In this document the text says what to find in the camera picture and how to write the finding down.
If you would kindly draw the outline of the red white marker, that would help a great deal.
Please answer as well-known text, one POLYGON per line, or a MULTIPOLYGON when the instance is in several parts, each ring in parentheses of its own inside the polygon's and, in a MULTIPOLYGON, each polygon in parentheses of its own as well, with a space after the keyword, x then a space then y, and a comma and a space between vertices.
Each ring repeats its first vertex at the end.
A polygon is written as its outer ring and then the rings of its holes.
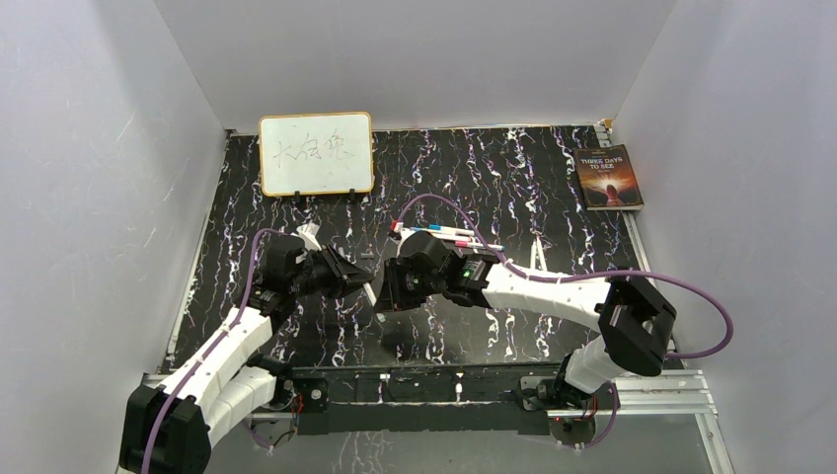
POLYGON ((548 269, 548 267, 547 267, 547 263, 546 263, 546 259, 545 259, 544 248, 543 248, 543 243, 542 243, 541 236, 536 235, 535 240, 537 240, 537 243, 538 243, 538 252, 539 252, 539 258, 540 258, 539 270, 546 271, 548 269))

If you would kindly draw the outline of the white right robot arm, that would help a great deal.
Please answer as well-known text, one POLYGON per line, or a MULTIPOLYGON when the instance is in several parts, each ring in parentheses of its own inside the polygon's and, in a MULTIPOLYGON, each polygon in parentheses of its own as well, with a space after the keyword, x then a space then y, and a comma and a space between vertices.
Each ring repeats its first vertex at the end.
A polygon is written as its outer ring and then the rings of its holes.
POLYGON ((432 295, 462 307, 520 309, 585 326, 598 336, 562 362, 556 380, 539 386, 542 400, 582 408, 595 391, 624 373, 661 374, 676 311, 643 276, 574 281, 543 271, 526 273, 489 253, 462 253, 418 231, 386 261, 375 299, 378 313, 416 309, 432 295))

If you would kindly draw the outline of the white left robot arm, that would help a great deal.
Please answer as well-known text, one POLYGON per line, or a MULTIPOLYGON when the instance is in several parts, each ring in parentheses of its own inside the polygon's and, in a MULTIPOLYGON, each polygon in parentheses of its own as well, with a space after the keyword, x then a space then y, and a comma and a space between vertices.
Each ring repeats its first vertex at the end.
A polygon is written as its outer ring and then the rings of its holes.
POLYGON ((255 243, 240 304, 179 369, 130 394, 118 472, 204 472, 213 447, 256 409, 282 411, 293 402, 288 366, 258 350, 298 299, 344 298, 373 279, 310 232, 275 231, 265 246, 255 243))

